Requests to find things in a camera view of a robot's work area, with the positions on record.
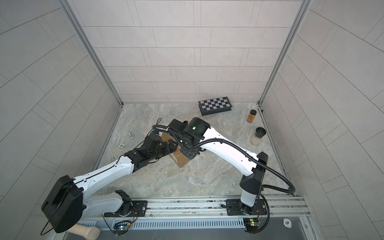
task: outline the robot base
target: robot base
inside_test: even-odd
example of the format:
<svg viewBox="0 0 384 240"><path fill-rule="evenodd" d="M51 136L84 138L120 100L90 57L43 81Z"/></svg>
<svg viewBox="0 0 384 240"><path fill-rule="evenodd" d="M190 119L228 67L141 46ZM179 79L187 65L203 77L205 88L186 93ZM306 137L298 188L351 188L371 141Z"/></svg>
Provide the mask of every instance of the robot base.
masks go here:
<svg viewBox="0 0 384 240"><path fill-rule="evenodd" d="M225 200L228 216L246 215L241 210L241 207L240 207L241 204L242 203L240 202L240 199ZM266 211L265 203L263 199L257 199L254 206L248 210L250 211L249 215L259 215L258 210L260 211L261 215L267 215L267 211Z"/></svg>

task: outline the wire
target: wire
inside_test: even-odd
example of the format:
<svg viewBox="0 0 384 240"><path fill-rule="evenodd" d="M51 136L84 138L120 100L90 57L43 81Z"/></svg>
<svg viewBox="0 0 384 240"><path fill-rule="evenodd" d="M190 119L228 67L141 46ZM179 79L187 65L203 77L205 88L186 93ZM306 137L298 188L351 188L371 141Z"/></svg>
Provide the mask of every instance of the wire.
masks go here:
<svg viewBox="0 0 384 240"><path fill-rule="evenodd" d="M112 229L109 227L107 221L106 221L105 218L104 218L104 215L102 214L101 216L103 217L104 222L105 222L105 224L107 225L107 227L109 228L109 230L111 230L111 232L112 232L113 234L115 234L115 233L112 231Z"/></svg>
<svg viewBox="0 0 384 240"><path fill-rule="evenodd" d="M55 211L53 212L52 216L49 218L49 220L47 221L47 223L45 224L45 226L43 227L43 229L41 230L40 232L40 235L43 236L45 234L47 234L48 232L50 232L53 228L51 228L50 230L46 231L45 233L43 233L43 231L45 230L45 228L47 227L48 223L51 221L52 217L55 215L56 211L59 209L60 205L64 202L64 199L65 199L65 195L68 193L69 189L72 187L72 185L70 185L64 192L64 195L63 197L61 198L59 204L57 205Z"/></svg>

